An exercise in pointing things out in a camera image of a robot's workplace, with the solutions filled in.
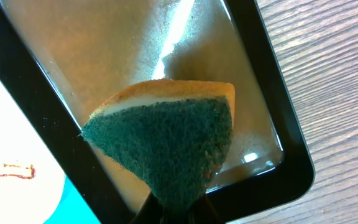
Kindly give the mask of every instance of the green scouring pad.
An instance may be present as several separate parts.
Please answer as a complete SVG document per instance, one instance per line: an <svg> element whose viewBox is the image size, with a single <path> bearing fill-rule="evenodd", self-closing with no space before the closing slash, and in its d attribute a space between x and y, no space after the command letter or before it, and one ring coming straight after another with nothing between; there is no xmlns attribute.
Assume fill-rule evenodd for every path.
<svg viewBox="0 0 358 224"><path fill-rule="evenodd" d="M155 80L110 98L82 136L142 179L166 211L179 214L221 169L233 114L229 83Z"/></svg>

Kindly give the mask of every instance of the wood grain surface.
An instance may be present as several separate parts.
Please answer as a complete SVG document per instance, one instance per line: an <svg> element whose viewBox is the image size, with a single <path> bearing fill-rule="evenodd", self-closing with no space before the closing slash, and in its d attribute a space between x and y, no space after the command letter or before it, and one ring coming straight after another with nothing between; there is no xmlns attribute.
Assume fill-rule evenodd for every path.
<svg viewBox="0 0 358 224"><path fill-rule="evenodd" d="M358 0L258 4L316 179L296 202L236 223L358 223Z"/></svg>

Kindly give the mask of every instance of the sponge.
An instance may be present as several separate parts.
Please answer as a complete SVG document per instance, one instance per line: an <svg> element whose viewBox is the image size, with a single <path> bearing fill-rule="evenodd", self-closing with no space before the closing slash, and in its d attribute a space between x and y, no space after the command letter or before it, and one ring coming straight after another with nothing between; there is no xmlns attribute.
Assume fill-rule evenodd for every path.
<svg viewBox="0 0 358 224"><path fill-rule="evenodd" d="M221 169L233 119L230 83L153 80L108 99L81 135L142 179L167 212L181 214Z"/></svg>

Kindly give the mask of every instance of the black baking pan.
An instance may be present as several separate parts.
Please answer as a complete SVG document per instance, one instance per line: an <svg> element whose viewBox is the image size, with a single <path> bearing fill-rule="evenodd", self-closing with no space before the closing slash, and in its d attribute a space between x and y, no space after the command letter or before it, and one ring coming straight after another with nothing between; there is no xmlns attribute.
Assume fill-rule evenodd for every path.
<svg viewBox="0 0 358 224"><path fill-rule="evenodd" d="M207 193L214 212L229 222L300 198L313 183L314 168L257 3L228 0L226 5L283 149L281 163L270 172ZM1 7L0 81L99 221L130 223L135 213L88 143L78 138L78 125ZM59 125L45 125L44 118L57 120Z"/></svg>

